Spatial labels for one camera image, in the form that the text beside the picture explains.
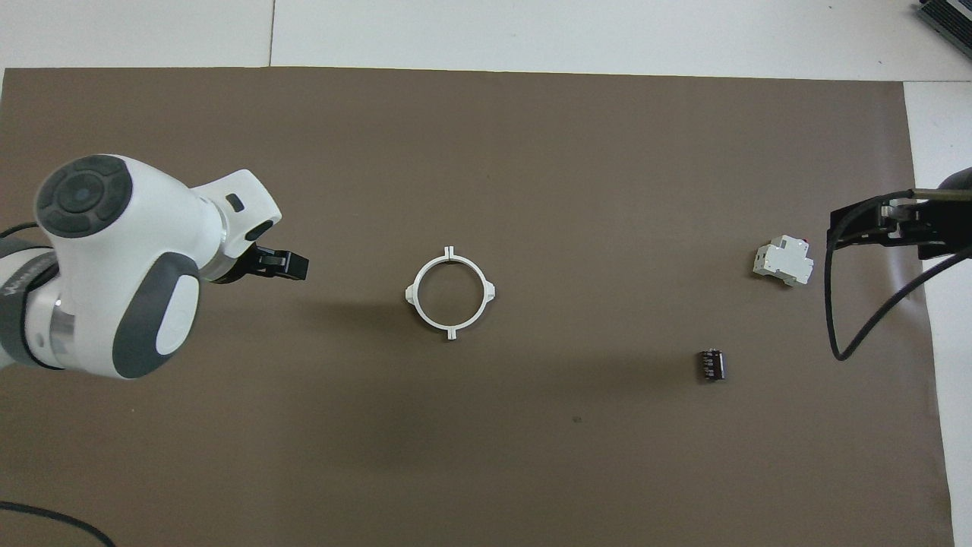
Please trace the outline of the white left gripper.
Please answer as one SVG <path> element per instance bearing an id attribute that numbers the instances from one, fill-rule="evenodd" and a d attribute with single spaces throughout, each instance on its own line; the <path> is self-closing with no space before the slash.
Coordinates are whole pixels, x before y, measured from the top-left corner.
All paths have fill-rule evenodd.
<path id="1" fill-rule="evenodd" d="M 306 280 L 307 258 L 288 250 L 257 249 L 257 240 L 282 214 L 252 171 L 236 170 L 191 191 L 219 216 L 216 250 L 200 269 L 208 283 L 235 283 L 253 271 L 260 277 Z"/>

